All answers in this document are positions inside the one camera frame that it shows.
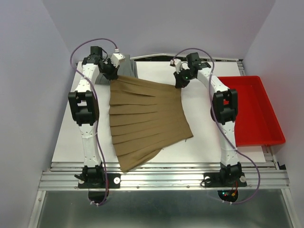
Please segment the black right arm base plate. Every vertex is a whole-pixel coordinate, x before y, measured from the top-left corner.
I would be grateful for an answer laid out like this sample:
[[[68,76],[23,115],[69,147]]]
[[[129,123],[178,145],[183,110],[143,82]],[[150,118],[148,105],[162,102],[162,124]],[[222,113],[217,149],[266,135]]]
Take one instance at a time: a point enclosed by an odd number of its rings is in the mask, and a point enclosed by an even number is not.
[[[206,172],[203,173],[203,179],[200,183],[205,188],[228,188],[235,187],[246,187],[247,182],[244,173],[241,176],[227,176],[222,177],[219,172]]]

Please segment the grey pleated skirt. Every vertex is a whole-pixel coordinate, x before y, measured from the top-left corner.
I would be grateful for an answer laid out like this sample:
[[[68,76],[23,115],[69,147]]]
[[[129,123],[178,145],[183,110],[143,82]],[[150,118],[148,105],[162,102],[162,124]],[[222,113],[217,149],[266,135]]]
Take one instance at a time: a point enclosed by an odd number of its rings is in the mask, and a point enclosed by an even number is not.
[[[125,54],[124,56],[125,56],[125,60],[120,64],[120,67],[118,69],[118,75],[138,78],[136,62],[130,59],[130,55]],[[110,80],[106,79],[105,76],[100,73],[95,81],[95,84],[109,85]]]

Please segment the tan brown skirt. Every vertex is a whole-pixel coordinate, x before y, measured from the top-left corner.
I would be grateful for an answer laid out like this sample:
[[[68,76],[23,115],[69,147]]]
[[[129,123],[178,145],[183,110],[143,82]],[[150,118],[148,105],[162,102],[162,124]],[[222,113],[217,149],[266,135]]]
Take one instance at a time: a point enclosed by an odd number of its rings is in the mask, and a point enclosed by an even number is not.
[[[193,136],[181,89],[173,85],[119,76],[110,83],[109,105],[112,143],[123,172]]]

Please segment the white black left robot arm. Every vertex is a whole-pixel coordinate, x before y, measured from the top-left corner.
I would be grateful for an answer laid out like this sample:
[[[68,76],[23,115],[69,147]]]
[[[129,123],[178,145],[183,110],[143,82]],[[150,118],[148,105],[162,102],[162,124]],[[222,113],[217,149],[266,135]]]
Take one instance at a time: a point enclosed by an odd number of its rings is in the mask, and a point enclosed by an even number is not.
[[[81,68],[76,69],[76,73],[81,76],[76,89],[68,94],[72,118],[81,132],[86,168],[95,168],[102,163],[96,133],[99,106],[94,88],[95,82],[100,74],[107,80],[116,80],[119,65],[125,59],[118,48],[110,57],[103,58],[103,53],[101,47],[90,48],[90,55],[80,63]]]

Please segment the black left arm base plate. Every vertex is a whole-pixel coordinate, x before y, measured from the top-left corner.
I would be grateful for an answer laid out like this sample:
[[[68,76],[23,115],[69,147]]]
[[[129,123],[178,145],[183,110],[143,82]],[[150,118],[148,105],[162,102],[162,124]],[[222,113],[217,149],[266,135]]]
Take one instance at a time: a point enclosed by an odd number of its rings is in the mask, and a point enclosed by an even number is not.
[[[119,189],[121,184],[121,175],[119,173],[108,173],[108,188],[109,189]],[[78,188],[79,189],[105,189],[106,182],[105,178],[97,178],[92,179],[89,178],[87,180],[78,180]]]

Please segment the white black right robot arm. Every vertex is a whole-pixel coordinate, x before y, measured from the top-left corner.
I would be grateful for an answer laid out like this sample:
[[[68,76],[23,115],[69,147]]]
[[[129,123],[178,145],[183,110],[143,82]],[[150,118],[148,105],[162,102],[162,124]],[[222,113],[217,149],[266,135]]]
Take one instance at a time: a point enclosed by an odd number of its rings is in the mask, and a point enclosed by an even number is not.
[[[230,185],[236,179],[234,172],[241,172],[241,164],[237,156],[235,140],[235,121],[238,115],[238,93],[224,85],[220,79],[213,74],[214,61],[210,65],[202,62],[198,53],[190,53],[186,56],[187,69],[183,62],[174,57],[170,65],[175,67],[173,73],[176,88],[185,88],[191,80],[199,80],[209,92],[211,117],[219,130],[219,141],[221,148],[220,165],[225,169],[219,173],[219,181],[223,185]]]

